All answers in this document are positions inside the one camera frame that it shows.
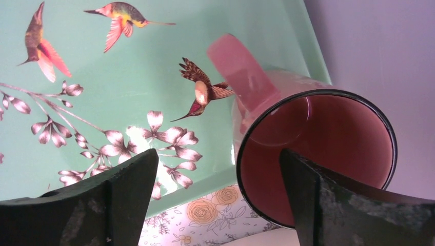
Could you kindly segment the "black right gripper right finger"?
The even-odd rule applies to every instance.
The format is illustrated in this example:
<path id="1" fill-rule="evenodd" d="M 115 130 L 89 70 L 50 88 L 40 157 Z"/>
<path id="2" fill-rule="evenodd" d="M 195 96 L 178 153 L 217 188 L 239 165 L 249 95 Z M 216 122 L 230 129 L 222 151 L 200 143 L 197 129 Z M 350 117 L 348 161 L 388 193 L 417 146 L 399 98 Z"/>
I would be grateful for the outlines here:
<path id="1" fill-rule="evenodd" d="M 283 149 L 301 245 L 434 245 L 434 201 L 371 187 Z"/>

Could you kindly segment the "pink floral mug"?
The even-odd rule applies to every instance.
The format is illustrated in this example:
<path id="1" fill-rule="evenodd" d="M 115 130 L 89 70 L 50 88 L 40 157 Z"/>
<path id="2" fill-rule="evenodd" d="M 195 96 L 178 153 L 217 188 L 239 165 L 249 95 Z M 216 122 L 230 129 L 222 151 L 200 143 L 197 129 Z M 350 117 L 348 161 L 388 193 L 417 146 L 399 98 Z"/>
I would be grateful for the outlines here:
<path id="1" fill-rule="evenodd" d="M 289 148 L 366 185 L 386 189 L 397 140 L 367 99 L 284 69 L 265 70 L 244 44 L 224 34 L 207 50 L 235 93 L 232 130 L 236 177 L 252 210 L 293 228 L 279 154 Z"/>

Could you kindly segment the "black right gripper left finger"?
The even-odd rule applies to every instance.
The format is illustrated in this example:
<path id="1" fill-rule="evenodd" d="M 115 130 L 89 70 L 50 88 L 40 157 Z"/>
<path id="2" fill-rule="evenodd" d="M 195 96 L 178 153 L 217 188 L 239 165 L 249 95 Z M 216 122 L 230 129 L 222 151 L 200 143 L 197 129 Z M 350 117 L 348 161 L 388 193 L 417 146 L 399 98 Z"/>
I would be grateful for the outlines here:
<path id="1" fill-rule="evenodd" d="M 1 245 L 138 245 L 158 163 L 149 149 L 40 197 L 2 201 Z"/>

